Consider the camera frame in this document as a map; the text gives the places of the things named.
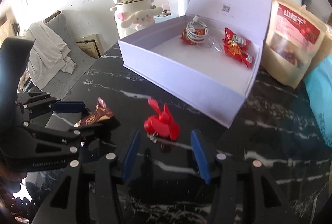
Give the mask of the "dark red brown snack packet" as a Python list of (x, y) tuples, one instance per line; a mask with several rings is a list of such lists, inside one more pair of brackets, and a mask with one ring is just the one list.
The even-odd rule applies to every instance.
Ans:
[(95, 111), (74, 124), (74, 127), (89, 126), (95, 123), (112, 119), (114, 112), (107, 106), (102, 98), (98, 98)]

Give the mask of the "small red snack sachet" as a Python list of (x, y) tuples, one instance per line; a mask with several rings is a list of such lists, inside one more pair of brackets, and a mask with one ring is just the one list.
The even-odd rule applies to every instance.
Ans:
[(247, 52), (243, 52), (241, 56), (242, 62), (248, 69), (251, 69), (254, 64), (254, 57), (248, 54)]

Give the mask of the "clear plastic clip holder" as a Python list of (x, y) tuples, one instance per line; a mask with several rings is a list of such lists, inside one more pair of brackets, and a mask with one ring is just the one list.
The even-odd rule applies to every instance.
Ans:
[(212, 36), (209, 36), (206, 40), (204, 40), (203, 48), (208, 48), (213, 52), (223, 53), (223, 46)]

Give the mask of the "red gold candy packet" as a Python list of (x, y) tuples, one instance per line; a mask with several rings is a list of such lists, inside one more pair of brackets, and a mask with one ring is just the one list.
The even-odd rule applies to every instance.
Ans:
[(228, 40), (224, 42), (223, 49), (226, 55), (232, 57), (240, 63), (244, 62), (244, 54), (247, 51), (246, 46), (242, 46), (232, 40)]
[(183, 29), (180, 39), (189, 45), (196, 45), (203, 43), (208, 36), (205, 29)]

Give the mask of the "red ketchup sachet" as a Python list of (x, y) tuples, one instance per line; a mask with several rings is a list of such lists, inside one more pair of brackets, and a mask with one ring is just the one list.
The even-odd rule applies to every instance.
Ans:
[(234, 42), (235, 44), (239, 45), (240, 48), (244, 51), (247, 51), (251, 41), (246, 39), (242, 36), (235, 34), (231, 29), (225, 28), (225, 37), (223, 39), (224, 44), (229, 43), (230, 41)]

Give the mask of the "light grey cloth garment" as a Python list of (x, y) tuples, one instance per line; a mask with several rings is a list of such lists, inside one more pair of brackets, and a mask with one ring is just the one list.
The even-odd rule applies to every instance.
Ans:
[(33, 84), (42, 90), (59, 71), (72, 74), (77, 64), (69, 57), (65, 41), (42, 22), (33, 23), (24, 39), (34, 42), (30, 51), (28, 72)]

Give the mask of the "framed picture on floor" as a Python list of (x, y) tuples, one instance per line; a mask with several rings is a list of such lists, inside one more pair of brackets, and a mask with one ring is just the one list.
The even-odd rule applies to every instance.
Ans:
[(97, 34), (91, 34), (74, 38), (77, 46), (87, 55), (98, 59), (104, 55), (104, 48)]

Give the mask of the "light blue plastic bag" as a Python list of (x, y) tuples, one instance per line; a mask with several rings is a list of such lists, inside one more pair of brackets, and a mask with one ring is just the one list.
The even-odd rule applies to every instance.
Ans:
[(325, 144), (332, 143), (332, 61), (331, 55), (323, 59), (304, 79), (310, 107)]

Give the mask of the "kraft hawthorn snack pouch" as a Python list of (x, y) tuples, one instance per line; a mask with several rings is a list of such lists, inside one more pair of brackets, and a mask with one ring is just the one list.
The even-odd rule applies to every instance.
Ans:
[(318, 52), (327, 25), (291, 0), (273, 0), (261, 66), (295, 89)]

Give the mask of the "white paper cup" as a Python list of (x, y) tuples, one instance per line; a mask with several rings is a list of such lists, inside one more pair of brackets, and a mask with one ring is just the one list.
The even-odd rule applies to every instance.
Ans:
[(185, 15), (189, 1), (190, 0), (168, 0), (172, 18)]

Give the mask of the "lavender open gift box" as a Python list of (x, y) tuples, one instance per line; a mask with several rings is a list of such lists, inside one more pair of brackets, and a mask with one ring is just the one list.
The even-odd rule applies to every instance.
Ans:
[(124, 66), (224, 127), (260, 65), (272, 0), (190, 0), (183, 16), (118, 44)]

